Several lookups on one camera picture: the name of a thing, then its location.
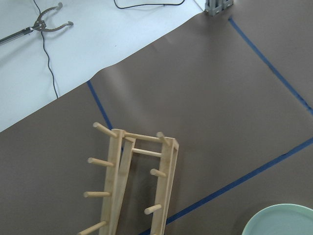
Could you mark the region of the aluminium frame post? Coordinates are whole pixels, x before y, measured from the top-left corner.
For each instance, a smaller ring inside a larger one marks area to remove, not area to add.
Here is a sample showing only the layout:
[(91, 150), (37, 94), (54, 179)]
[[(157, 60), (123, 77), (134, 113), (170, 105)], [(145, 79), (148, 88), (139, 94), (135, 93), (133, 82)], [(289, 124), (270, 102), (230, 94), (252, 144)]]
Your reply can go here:
[(234, 0), (206, 0), (205, 13), (215, 16), (234, 4)]

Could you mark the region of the metal grabber tool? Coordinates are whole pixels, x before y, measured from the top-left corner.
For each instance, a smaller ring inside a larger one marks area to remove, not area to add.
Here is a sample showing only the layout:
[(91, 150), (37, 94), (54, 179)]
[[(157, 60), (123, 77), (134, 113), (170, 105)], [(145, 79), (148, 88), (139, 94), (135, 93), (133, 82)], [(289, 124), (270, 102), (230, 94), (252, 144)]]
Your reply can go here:
[(29, 34), (31, 32), (33, 32), (34, 30), (36, 31), (39, 31), (39, 32), (55, 32), (55, 31), (58, 31), (58, 30), (61, 30), (62, 28), (66, 27), (66, 26), (73, 26), (73, 22), (70, 22), (68, 21), (67, 23), (64, 23), (56, 28), (47, 28), (46, 27), (46, 23), (45, 21), (43, 20), (43, 15), (45, 15), (46, 13), (48, 13), (49, 11), (52, 11), (52, 10), (60, 10), (61, 8), (63, 7), (63, 4), (61, 2), (58, 3), (57, 6), (54, 6), (54, 7), (51, 7), (51, 8), (48, 8), (46, 10), (44, 10), (43, 12), (41, 12), (39, 14), (39, 16), (37, 17), (36, 21), (34, 22), (34, 24), (30, 27), (27, 27), (27, 28), (24, 28), (16, 33), (13, 33), (7, 37), (4, 37), (0, 40), (0, 44), (5, 44), (9, 41), (12, 41), (18, 37), (21, 37), (21, 36), (24, 36), (26, 34)]

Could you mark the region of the light green plate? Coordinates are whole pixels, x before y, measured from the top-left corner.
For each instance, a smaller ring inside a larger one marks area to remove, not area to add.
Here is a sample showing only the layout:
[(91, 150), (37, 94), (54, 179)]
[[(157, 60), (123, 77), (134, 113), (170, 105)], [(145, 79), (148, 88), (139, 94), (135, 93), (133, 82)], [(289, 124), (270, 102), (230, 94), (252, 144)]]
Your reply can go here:
[(257, 212), (245, 225), (244, 235), (311, 235), (313, 210), (297, 204), (277, 204)]

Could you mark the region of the wooden dish rack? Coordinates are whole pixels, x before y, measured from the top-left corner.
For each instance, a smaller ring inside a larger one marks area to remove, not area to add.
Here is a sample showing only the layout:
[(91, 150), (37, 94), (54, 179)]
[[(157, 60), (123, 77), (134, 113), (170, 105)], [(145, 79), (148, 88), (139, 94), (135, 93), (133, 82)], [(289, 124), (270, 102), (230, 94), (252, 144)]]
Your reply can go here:
[(93, 127), (109, 137), (108, 154), (90, 157), (90, 165), (105, 172), (104, 186), (99, 191), (85, 191), (85, 198), (101, 199), (100, 219), (79, 233), (81, 235), (115, 235), (127, 218), (148, 218), (148, 234), (165, 232), (179, 143), (162, 132), (154, 136), (109, 129), (99, 122)]

